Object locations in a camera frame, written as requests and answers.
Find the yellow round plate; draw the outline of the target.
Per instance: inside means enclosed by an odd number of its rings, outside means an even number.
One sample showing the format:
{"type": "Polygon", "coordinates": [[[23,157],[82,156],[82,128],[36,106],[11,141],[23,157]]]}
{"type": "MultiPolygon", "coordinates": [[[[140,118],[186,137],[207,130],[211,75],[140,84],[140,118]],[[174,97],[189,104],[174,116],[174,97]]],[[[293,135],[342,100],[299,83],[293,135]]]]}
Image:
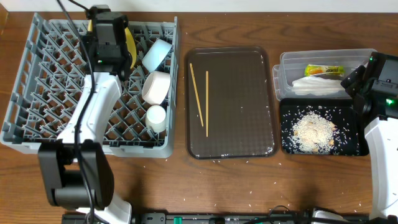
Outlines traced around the yellow round plate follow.
{"type": "Polygon", "coordinates": [[[92,19],[86,37],[97,72],[128,72],[134,66],[136,44],[126,17],[92,19]]]}

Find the white tissue paper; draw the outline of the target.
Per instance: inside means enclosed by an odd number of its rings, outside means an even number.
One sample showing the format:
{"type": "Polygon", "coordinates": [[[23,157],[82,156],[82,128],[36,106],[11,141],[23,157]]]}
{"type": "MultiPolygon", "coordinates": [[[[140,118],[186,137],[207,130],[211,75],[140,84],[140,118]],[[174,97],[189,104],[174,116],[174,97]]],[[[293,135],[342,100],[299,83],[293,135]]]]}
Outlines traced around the white tissue paper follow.
{"type": "Polygon", "coordinates": [[[330,95],[344,91],[340,80],[330,80],[320,77],[303,77],[292,82],[292,91],[296,95],[330,95]]]}

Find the green orange snack wrapper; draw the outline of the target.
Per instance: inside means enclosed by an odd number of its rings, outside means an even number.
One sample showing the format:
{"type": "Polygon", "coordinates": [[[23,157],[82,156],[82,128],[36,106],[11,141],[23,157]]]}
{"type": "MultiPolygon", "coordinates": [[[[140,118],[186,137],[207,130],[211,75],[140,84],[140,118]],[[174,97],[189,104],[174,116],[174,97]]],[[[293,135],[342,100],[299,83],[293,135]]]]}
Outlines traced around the green orange snack wrapper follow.
{"type": "Polygon", "coordinates": [[[345,70],[342,66],[336,65],[307,65],[304,70],[306,77],[316,75],[337,75],[342,76],[345,70]]]}

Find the light blue bowl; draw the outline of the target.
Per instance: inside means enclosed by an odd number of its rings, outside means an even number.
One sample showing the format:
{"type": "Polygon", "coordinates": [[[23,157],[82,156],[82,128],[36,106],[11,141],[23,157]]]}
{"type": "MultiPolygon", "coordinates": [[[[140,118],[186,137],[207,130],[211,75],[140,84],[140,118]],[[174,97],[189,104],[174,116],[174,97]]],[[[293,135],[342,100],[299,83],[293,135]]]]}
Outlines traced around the light blue bowl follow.
{"type": "Polygon", "coordinates": [[[161,39],[156,40],[142,59],[143,66],[150,73],[155,71],[170,52],[171,48],[172,44],[161,39]]]}

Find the white round bowl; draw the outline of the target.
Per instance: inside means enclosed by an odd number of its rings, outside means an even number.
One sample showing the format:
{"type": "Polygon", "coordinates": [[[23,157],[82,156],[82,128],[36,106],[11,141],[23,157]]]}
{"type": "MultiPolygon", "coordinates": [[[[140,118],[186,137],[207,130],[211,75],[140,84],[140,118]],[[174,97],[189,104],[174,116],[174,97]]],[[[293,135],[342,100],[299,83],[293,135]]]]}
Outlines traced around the white round bowl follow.
{"type": "Polygon", "coordinates": [[[160,105],[165,99],[171,83],[169,73],[153,71],[146,78],[142,98],[150,105],[160,105]]]}

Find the pale green plastic cup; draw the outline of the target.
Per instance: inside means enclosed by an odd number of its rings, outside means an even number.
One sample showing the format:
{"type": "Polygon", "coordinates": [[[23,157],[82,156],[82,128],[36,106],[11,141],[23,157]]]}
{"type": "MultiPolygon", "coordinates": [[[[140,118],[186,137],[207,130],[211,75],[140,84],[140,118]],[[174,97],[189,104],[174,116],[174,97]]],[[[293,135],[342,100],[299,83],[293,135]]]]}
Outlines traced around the pale green plastic cup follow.
{"type": "Polygon", "coordinates": [[[159,105],[151,106],[146,113],[146,126],[155,133],[166,129],[166,111],[159,105]]]}

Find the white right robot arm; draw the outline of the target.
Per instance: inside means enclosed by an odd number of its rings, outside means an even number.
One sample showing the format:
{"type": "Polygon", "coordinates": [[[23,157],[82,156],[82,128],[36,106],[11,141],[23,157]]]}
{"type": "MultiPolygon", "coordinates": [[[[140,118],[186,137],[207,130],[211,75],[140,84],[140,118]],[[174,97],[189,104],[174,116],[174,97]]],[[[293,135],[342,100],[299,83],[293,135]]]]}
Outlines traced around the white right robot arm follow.
{"type": "Polygon", "coordinates": [[[371,220],[397,222],[397,57],[372,52],[341,86],[353,99],[371,158],[371,220]]]}

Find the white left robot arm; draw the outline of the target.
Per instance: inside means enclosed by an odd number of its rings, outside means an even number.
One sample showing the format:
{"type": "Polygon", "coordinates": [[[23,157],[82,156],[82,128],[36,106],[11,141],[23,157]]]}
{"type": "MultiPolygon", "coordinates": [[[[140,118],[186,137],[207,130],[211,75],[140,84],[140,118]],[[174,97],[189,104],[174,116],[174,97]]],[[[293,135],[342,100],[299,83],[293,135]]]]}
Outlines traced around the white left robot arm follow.
{"type": "Polygon", "coordinates": [[[77,34],[86,61],[83,91],[56,141],[40,145],[40,171],[52,206],[81,212],[84,223],[131,223],[132,205],[114,191],[103,139],[136,62],[135,45],[126,15],[107,5],[85,14],[91,29],[77,34]]]}

